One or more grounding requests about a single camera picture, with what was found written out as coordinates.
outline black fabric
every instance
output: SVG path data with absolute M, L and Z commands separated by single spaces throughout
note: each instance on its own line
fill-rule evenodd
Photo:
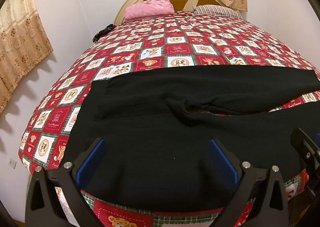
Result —
M 223 207 L 232 194 L 208 141 L 218 138 L 255 167 L 278 165 L 287 181 L 305 167 L 290 134 L 297 127 L 311 137 L 320 132 L 320 102 L 266 111 L 318 89 L 314 71 L 272 66 L 166 68 L 94 81 L 61 164 L 102 137 L 108 151 L 85 189 L 90 194 L 154 211 Z
M 93 41 L 94 43 L 98 42 L 98 40 L 100 39 L 100 37 L 109 34 L 114 28 L 116 28 L 116 26 L 115 26 L 114 24 L 108 25 L 104 30 L 101 30 L 100 32 L 98 32 L 98 33 L 93 37 L 92 41 Z

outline bed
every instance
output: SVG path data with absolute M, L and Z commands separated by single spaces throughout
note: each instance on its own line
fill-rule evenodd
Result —
M 299 53 L 251 23 L 192 12 L 195 5 L 223 5 L 219 0 L 170 0 L 175 14 L 124 23 L 125 9 L 141 1 L 144 0 L 127 0 L 124 3 L 114 21 L 117 27 L 84 51 L 36 107 L 19 149 L 19 157 L 30 173 L 38 165 L 46 169 L 59 167 L 77 114 L 93 80 L 166 67 L 227 64 L 309 69 L 320 78 L 320 71 Z M 313 92 L 270 112 L 319 100 L 320 92 Z M 303 192 L 307 180 L 308 176 L 303 171 L 285 184 L 288 200 Z M 61 189 L 57 188 L 57 194 L 69 221 L 77 225 Z M 86 192 L 82 194 L 102 223 L 109 227 L 115 226 L 115 218 L 139 227 L 190 223 L 209 226 L 222 210 L 150 212 L 110 204 Z M 251 208 L 252 201 L 248 201 L 236 226 L 245 222 Z

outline pillow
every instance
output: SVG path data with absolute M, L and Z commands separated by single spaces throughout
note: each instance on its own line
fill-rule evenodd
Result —
M 131 22 L 169 14 L 174 14 L 170 0 L 146 0 L 127 7 L 124 17 L 126 22 Z
M 222 16 L 222 17 L 229 17 L 229 18 L 236 18 L 240 20 L 244 20 L 241 15 L 227 7 L 218 6 L 218 5 L 201 5 L 201 6 L 193 6 L 194 14 L 206 14 L 206 15 L 213 15 L 213 16 Z

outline striped pillow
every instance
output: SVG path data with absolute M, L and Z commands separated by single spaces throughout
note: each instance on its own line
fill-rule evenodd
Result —
M 221 17 L 229 17 L 229 18 L 236 18 L 244 20 L 243 17 L 239 14 L 239 12 L 235 12 L 234 10 L 217 6 L 217 5 L 201 5 L 201 6 L 194 6 L 194 13 L 195 14 L 206 14 L 206 15 L 213 15 L 213 16 L 221 16 Z

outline blue gripper pad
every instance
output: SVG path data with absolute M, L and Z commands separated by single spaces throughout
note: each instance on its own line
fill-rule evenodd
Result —
M 318 146 L 318 148 L 320 148 L 320 133 L 315 135 L 313 142 Z
M 79 189 L 85 188 L 92 178 L 95 170 L 106 154 L 107 144 L 104 139 L 100 139 L 97 145 L 91 149 L 92 151 L 86 156 L 86 159 L 76 171 L 75 182 Z
M 239 166 L 237 166 L 236 170 L 235 166 L 233 165 L 234 162 L 237 165 L 240 164 L 240 161 L 238 161 L 233 154 L 233 163 L 229 160 L 231 154 L 232 153 L 228 152 L 227 150 L 225 150 L 225 148 L 223 148 L 220 142 L 216 142 L 213 139 L 209 141 L 209 155 L 214 163 L 215 168 L 221 176 L 224 186 L 235 192 L 239 186 L 239 180 L 241 178 L 241 169 Z

